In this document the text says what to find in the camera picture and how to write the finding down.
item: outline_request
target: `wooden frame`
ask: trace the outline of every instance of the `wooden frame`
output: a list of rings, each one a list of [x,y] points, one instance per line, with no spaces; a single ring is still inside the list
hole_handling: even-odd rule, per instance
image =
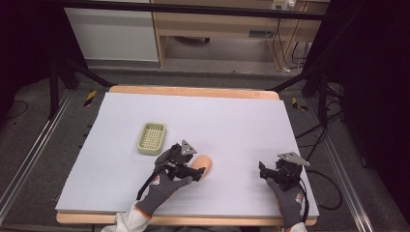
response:
[[[192,96],[236,99],[279,100],[278,93],[251,89],[218,89],[160,86],[126,86],[116,85],[110,88],[111,93]],[[63,224],[113,224],[114,214],[58,212],[57,221]],[[316,223],[316,217],[308,217],[306,225]],[[278,226],[283,225],[281,217],[153,217],[150,224],[179,226]]]

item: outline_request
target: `white board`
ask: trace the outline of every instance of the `white board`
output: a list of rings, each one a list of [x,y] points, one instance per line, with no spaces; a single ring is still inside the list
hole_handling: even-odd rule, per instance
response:
[[[107,93],[64,186],[60,212],[125,212],[151,175],[157,156],[140,155],[147,122],[166,124],[163,150],[186,139],[213,165],[156,211],[168,216],[277,217],[275,195],[258,163],[275,169],[278,154],[299,150],[283,101]],[[305,171],[302,179],[318,216]]]

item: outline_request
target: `gray glove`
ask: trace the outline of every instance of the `gray glove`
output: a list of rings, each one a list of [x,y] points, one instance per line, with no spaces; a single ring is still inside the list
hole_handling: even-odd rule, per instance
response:
[[[290,228],[301,222],[301,210],[304,196],[299,187],[293,187],[288,191],[282,191],[272,178],[266,179],[266,184],[274,191],[277,197],[279,210],[283,216],[284,227]]]
[[[142,201],[136,203],[136,207],[151,217],[154,211],[165,202],[180,187],[184,187],[192,182],[192,177],[186,177],[179,181],[169,180],[166,172],[163,170],[154,181],[150,184],[148,194]]]

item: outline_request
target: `yellow sponge holder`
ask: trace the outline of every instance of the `yellow sponge holder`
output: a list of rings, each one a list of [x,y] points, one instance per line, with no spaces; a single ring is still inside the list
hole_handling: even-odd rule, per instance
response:
[[[138,152],[142,155],[159,155],[162,151],[165,135],[165,124],[146,123],[138,138]]]

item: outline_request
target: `metal rod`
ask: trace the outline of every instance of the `metal rod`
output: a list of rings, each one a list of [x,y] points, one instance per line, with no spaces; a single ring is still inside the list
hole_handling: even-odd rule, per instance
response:
[[[46,4],[54,4],[54,5],[64,7],[64,8],[114,10],[114,11],[128,11],[128,12],[157,12],[157,13],[179,13],[179,14],[197,14],[197,15],[232,15],[232,16],[290,18],[290,19],[305,19],[305,20],[339,19],[338,16],[322,14],[322,13],[274,11],[274,10],[259,10],[259,9],[245,9],[245,8],[88,1],[88,0],[36,0],[36,1],[45,2]]]
[[[54,132],[55,128],[57,127],[58,122],[60,121],[70,97],[73,93],[73,90],[66,90],[67,92],[63,96],[63,99],[60,102],[61,107],[56,112],[55,116],[52,119],[48,119],[42,132],[40,133],[39,137],[37,138],[36,142],[34,143],[33,147],[31,148],[30,152],[27,154],[24,162],[18,168],[18,171],[15,173],[12,181],[8,185],[6,191],[0,198],[0,224],[5,219],[7,212],[12,207],[15,198],[17,197],[18,193],[20,192],[21,188],[23,187],[25,181],[27,180],[31,170],[33,169],[37,159],[39,158],[43,148],[45,147],[48,139]]]
[[[314,108],[314,104],[310,101],[310,99],[307,99],[307,105],[310,109]],[[314,120],[316,121],[316,123],[320,124],[320,121],[317,115],[314,114],[313,112],[311,114]],[[353,219],[356,222],[356,225],[358,226],[359,231],[361,232],[374,231],[371,225],[370,219],[367,216],[366,210],[362,205],[362,201],[360,200],[358,193],[353,187],[350,181],[350,178],[347,175],[347,172],[344,169],[343,164],[341,163],[341,160],[338,157],[336,148],[329,135],[325,137],[324,144],[325,144],[326,149],[328,150],[329,160],[335,171],[337,180],[340,184],[340,190],[343,193],[343,197],[345,198],[347,202],[347,205],[350,209]]]

